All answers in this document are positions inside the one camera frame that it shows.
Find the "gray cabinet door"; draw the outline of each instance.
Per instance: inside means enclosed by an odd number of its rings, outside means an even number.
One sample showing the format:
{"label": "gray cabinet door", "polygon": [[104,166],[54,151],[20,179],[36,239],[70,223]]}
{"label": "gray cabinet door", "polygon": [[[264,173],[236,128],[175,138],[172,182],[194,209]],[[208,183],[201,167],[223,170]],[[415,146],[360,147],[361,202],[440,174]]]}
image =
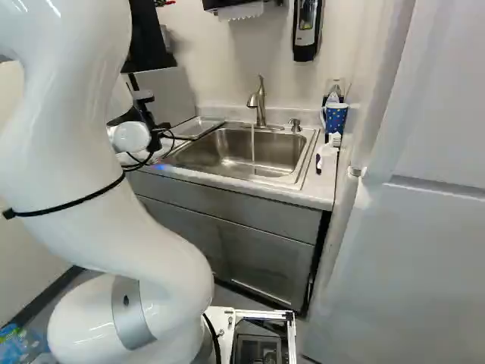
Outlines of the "gray cabinet door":
{"label": "gray cabinet door", "polygon": [[300,310],[314,247],[139,196],[153,218],[197,246],[222,280]]}
{"label": "gray cabinet door", "polygon": [[231,280],[300,310],[314,247],[225,221],[220,226]]}
{"label": "gray cabinet door", "polygon": [[141,171],[128,174],[139,196],[315,245],[322,211]]}
{"label": "gray cabinet door", "polygon": [[219,278],[228,279],[222,242],[213,218],[154,199],[139,196],[139,200],[156,221],[197,246]]}

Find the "paper towel dispenser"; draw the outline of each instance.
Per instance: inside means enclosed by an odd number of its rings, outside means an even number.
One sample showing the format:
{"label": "paper towel dispenser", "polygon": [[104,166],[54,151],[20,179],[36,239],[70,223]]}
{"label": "paper towel dispenser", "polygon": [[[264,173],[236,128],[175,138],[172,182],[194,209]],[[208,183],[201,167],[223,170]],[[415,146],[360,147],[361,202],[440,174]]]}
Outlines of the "paper towel dispenser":
{"label": "paper towel dispenser", "polygon": [[[217,13],[220,8],[225,8],[228,6],[236,6],[248,4],[255,2],[255,0],[202,0],[205,11],[210,11],[212,13]],[[278,6],[283,5],[283,0],[275,0]]]}

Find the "faucet handle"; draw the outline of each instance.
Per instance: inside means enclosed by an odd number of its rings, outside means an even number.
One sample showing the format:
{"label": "faucet handle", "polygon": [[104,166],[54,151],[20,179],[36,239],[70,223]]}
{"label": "faucet handle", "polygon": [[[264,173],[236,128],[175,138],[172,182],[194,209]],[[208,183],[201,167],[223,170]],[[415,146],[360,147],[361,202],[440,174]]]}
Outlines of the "faucet handle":
{"label": "faucet handle", "polygon": [[264,89],[264,77],[262,75],[258,75],[259,77],[259,89],[258,94],[260,96],[266,96],[266,90]]}
{"label": "faucet handle", "polygon": [[300,123],[301,123],[300,119],[295,119],[295,118],[292,118],[288,121],[288,124],[293,124],[293,126],[291,127],[291,131],[293,133],[302,131],[302,127],[300,127]]}

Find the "blue object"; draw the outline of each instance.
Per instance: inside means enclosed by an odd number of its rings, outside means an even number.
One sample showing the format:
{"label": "blue object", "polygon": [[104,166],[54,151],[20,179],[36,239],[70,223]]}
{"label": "blue object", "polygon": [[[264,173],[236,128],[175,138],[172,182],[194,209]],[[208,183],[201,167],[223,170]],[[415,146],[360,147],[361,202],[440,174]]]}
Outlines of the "blue object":
{"label": "blue object", "polygon": [[343,135],[343,128],[346,125],[347,112],[349,111],[349,105],[341,103],[328,102],[325,106],[325,121],[326,128],[325,133],[339,132]]}
{"label": "blue object", "polygon": [[24,364],[32,362],[39,354],[48,353],[47,338],[35,331],[9,325],[0,330],[0,364]]}
{"label": "blue object", "polygon": [[163,171],[165,169],[165,165],[163,163],[159,163],[157,165],[152,165],[152,168],[158,169],[159,171]]}

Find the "black monitor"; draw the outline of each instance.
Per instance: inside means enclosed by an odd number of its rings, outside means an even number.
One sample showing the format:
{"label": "black monitor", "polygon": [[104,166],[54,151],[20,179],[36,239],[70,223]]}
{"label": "black monitor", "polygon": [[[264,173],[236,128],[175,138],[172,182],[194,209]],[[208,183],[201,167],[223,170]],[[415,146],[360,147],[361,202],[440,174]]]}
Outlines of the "black monitor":
{"label": "black monitor", "polygon": [[130,53],[122,73],[175,67],[174,55],[167,52],[154,0],[130,0],[133,35]]}

